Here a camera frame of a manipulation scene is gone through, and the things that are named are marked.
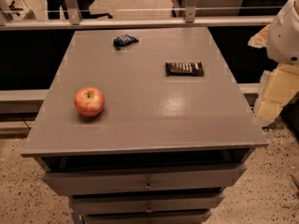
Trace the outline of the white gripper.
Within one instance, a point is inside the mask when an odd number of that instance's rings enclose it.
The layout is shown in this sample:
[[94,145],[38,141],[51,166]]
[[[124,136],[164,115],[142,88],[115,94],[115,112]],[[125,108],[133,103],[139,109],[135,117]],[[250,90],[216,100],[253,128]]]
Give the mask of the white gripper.
[[299,92],[299,0],[288,0],[271,24],[249,39],[248,45],[267,47],[268,57],[279,63],[272,72],[263,72],[253,108],[253,122],[266,127]]

